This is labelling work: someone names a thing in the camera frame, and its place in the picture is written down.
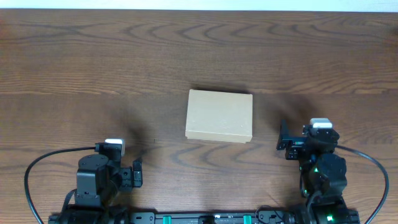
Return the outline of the brown cardboard box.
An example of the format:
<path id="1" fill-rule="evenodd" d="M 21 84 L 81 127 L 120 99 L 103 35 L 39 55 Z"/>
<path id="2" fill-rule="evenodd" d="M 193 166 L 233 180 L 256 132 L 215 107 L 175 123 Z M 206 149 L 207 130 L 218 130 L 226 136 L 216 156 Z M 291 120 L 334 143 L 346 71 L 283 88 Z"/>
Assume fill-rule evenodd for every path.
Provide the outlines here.
<path id="1" fill-rule="evenodd" d="M 252 94 L 189 91 L 185 136 L 189 139 L 247 143 L 252 139 Z"/>

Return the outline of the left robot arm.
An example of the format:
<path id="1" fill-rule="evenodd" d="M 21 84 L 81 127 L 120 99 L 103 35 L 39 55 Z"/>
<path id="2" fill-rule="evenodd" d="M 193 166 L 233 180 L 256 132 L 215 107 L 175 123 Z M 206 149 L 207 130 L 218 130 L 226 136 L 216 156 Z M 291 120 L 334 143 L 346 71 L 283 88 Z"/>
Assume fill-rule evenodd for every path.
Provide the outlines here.
<path id="1" fill-rule="evenodd" d="M 143 184 L 142 159 L 130 167 L 121 167 L 120 158 L 101 154 L 81 158 L 76 173 L 75 203 L 64 205 L 57 223 L 121 224 L 129 223 L 128 210 L 112 201 L 120 192 L 131 192 Z"/>

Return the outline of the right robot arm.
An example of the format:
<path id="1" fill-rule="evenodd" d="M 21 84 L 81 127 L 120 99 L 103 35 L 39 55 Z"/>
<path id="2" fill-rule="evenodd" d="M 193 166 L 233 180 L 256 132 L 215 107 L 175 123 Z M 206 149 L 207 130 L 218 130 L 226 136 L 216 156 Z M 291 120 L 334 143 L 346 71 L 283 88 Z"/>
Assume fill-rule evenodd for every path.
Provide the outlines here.
<path id="1" fill-rule="evenodd" d="M 285 223 L 349 223 L 343 201 L 347 186 L 346 161 L 334 151 L 340 135 L 327 118 L 312 118 L 303 126 L 302 136 L 289 134 L 281 121 L 276 149 L 285 151 L 287 160 L 297 160 L 300 193 L 307 201 L 284 215 Z"/>

